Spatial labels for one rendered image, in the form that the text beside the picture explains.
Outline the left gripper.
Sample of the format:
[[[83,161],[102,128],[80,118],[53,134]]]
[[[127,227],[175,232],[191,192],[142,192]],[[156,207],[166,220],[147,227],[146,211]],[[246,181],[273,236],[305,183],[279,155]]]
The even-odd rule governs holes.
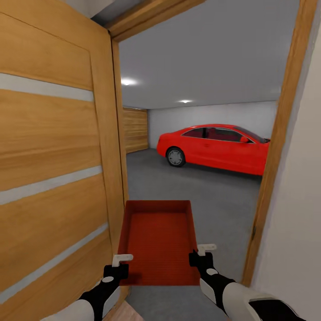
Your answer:
[[[129,271],[129,264],[120,264],[119,267],[113,267],[112,265],[106,265],[104,268],[103,277],[108,275],[110,272],[116,272],[119,275],[119,280],[127,279]]]

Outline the storage box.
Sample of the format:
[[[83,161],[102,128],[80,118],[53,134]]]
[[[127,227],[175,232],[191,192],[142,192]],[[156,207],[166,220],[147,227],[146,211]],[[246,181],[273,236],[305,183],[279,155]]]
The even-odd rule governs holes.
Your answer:
[[[120,286],[200,286],[189,265],[198,252],[190,200],[127,200],[118,255],[132,254]]]

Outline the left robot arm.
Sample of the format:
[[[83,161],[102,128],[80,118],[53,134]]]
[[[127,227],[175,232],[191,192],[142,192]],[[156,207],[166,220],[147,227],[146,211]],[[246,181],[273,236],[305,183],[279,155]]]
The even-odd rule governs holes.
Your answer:
[[[120,280],[128,278],[129,264],[120,262],[132,260],[132,254],[114,255],[113,264],[105,266],[99,285],[84,292],[65,309],[40,321],[102,321],[119,300]]]

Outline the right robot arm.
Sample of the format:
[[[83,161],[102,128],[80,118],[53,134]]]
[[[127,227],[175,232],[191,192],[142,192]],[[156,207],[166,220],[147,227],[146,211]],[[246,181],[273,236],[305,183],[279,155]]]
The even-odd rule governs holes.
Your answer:
[[[189,265],[198,268],[204,295],[231,321],[306,321],[290,305],[273,295],[220,275],[213,267],[212,253],[205,252],[216,250],[216,244],[198,244],[197,248],[197,253],[189,253]]]

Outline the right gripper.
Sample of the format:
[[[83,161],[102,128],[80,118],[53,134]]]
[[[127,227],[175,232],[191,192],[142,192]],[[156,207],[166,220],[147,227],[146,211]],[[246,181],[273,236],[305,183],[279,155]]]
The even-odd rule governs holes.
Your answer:
[[[199,265],[203,261],[207,261],[213,266],[213,255],[212,255],[212,253],[206,252],[205,256],[199,256],[199,254],[196,253],[196,252],[189,253],[189,265],[191,267],[197,267],[199,269]]]

